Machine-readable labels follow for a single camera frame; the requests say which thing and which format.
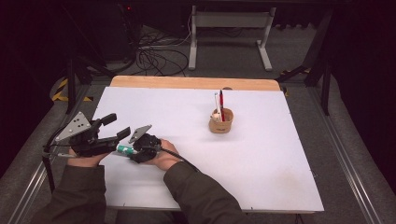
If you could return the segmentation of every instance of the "brown paper cup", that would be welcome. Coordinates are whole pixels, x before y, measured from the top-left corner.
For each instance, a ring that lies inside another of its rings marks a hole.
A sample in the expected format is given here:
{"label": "brown paper cup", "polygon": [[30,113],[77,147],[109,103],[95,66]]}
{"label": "brown paper cup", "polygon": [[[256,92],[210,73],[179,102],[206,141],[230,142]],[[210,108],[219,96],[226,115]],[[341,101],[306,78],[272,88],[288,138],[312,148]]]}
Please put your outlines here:
{"label": "brown paper cup", "polygon": [[[225,115],[225,121],[214,121],[210,118],[209,121],[209,130],[212,133],[228,133],[231,130],[231,124],[233,123],[233,111],[231,109],[223,108],[223,112]],[[215,109],[212,115],[217,114],[218,110]]]}

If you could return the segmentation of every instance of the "white tabletop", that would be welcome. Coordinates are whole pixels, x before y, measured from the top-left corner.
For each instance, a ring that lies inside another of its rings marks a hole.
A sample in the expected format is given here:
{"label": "white tabletop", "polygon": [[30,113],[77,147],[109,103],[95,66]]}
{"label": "white tabletop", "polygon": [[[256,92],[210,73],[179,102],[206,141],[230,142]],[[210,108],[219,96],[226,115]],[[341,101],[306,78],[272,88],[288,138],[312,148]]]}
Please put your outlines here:
{"label": "white tabletop", "polygon": [[[282,91],[223,91],[233,111],[229,133],[211,133],[208,122],[218,90],[107,87],[94,118],[116,113],[99,137],[130,126],[172,142],[179,153],[226,188],[246,211],[323,211],[318,189]],[[130,146],[128,140],[121,145]],[[163,183],[164,171],[113,152],[106,167],[108,206],[178,209]]]}

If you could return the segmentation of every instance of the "sleeve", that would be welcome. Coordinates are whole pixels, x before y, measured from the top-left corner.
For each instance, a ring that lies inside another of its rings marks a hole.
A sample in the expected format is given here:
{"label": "sleeve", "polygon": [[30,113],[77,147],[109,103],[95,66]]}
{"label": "sleeve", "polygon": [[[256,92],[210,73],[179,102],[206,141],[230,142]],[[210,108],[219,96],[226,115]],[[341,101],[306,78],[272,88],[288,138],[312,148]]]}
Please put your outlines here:
{"label": "sleeve", "polygon": [[66,165],[49,204],[40,209],[31,223],[100,223],[106,212],[105,167]]}
{"label": "sleeve", "polygon": [[252,223],[233,195],[185,162],[173,165],[163,180],[190,224]]}

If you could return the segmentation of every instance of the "person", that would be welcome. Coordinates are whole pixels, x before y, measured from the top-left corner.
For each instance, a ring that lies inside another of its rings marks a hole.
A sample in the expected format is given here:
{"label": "person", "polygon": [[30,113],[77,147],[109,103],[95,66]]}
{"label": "person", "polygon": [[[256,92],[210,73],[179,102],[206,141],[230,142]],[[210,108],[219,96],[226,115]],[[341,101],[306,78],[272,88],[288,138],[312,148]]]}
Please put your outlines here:
{"label": "person", "polygon": [[[162,147],[178,154],[167,140],[162,139]],[[99,162],[106,155],[68,159],[50,202],[34,214],[31,223],[103,224],[105,167]],[[210,176],[195,172],[187,163],[166,152],[160,152],[148,164],[165,171],[163,181],[189,224],[251,223],[235,197]]]}

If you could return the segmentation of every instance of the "cup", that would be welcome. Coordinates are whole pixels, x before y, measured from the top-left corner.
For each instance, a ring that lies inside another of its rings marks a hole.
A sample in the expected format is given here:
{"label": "cup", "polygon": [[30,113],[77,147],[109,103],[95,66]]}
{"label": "cup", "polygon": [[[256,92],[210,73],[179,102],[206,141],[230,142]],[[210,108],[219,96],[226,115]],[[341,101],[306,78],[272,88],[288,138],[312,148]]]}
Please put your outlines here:
{"label": "cup", "polygon": [[215,109],[209,121],[209,130],[212,133],[228,133],[231,130],[233,124],[233,111],[231,109],[223,108],[224,121],[216,121],[214,115],[218,113]]}

